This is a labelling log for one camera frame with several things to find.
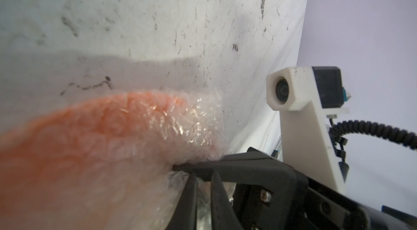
coiled cable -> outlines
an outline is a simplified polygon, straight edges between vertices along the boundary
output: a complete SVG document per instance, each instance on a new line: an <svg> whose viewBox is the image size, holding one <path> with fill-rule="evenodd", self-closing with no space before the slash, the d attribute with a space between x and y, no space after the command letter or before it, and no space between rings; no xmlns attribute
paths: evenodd
<svg viewBox="0 0 417 230"><path fill-rule="evenodd" d="M338 138L349 133L360 133L387 139L391 142L402 144L410 149L417 149L417 136L413 132L404 129L393 128L379 123L366 121L339 122L330 128L329 135L332 143L338 141Z"/></svg>
<svg viewBox="0 0 417 230"><path fill-rule="evenodd" d="M347 173L349 172L349 165L345 162L339 162L339 167L341 171L341 176L343 177L343 181L346 182Z"/></svg>

camera lens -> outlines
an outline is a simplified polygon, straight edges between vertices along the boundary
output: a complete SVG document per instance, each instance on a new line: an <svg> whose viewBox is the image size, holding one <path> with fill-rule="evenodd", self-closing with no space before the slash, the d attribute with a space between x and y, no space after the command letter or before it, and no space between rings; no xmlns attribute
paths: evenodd
<svg viewBox="0 0 417 230"><path fill-rule="evenodd" d="M278 81L276 85L276 97L279 99L280 102L285 103L288 100L288 95L289 87L286 79Z"/></svg>

black marks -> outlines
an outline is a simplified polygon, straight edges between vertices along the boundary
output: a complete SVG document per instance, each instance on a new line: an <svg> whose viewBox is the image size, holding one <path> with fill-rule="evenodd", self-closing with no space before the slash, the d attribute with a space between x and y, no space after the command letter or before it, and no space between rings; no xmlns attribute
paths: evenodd
<svg viewBox="0 0 417 230"><path fill-rule="evenodd" d="M152 19L154 20L154 27L155 27L155 30L157 30L158 29L158 25L156 24L156 13L152 16Z"/></svg>
<svg viewBox="0 0 417 230"><path fill-rule="evenodd" d="M77 28L71 23L70 19L66 18L65 16L61 17L62 23L67 26L73 33L75 37L78 37Z"/></svg>
<svg viewBox="0 0 417 230"><path fill-rule="evenodd" d="M205 23L206 28L207 28L207 23L210 23L210 20L207 19L207 14L206 14L206 23Z"/></svg>
<svg viewBox="0 0 417 230"><path fill-rule="evenodd" d="M111 18L106 17L106 22L114 24L114 20Z"/></svg>
<svg viewBox="0 0 417 230"><path fill-rule="evenodd" d="M206 38L207 38L207 35L204 36L204 42L203 42L203 44L204 44L203 58L206 57Z"/></svg>
<svg viewBox="0 0 417 230"><path fill-rule="evenodd" d="M87 87L81 87L80 85L75 84L74 82L68 83L67 88L65 88L65 90L63 90L59 95L60 96L64 96L64 94L67 92L68 88L69 87L72 87L72 86L75 86L75 87L79 88L82 91L87 91L87 90L90 90L90 89L95 89L95 88L98 88L98 87L102 87L104 84L106 84L107 87L110 90L113 89L112 88L112 85L111 85L111 79L110 79L110 77L109 76L105 76L104 77L104 81L102 81L102 82L100 82L98 84L94 84L94 85L87 86Z"/></svg>
<svg viewBox="0 0 417 230"><path fill-rule="evenodd" d="M265 0L261 0L261 13L262 13L262 19L263 19L263 8L265 7Z"/></svg>
<svg viewBox="0 0 417 230"><path fill-rule="evenodd" d="M274 36L266 29L263 30L263 35L262 37L267 40L269 43L273 44L274 41Z"/></svg>

orange object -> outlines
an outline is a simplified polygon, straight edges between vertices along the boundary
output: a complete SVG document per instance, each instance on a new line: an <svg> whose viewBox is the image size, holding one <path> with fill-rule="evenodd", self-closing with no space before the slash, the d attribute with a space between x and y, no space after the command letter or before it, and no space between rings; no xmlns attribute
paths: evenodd
<svg viewBox="0 0 417 230"><path fill-rule="evenodd" d="M3 134L0 228L102 229L129 195L172 164L220 156L216 131L199 123L198 112L182 97L128 93ZM182 155L192 147L192 157Z"/></svg>

dirty white surface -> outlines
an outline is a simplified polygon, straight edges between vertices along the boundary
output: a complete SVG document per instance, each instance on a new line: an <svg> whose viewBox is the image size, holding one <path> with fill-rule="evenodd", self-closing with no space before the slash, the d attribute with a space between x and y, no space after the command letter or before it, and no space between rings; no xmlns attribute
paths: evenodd
<svg viewBox="0 0 417 230"><path fill-rule="evenodd" d="M306 1L0 0L0 132L117 92L219 88L232 151L269 152L265 77L296 64Z"/></svg>

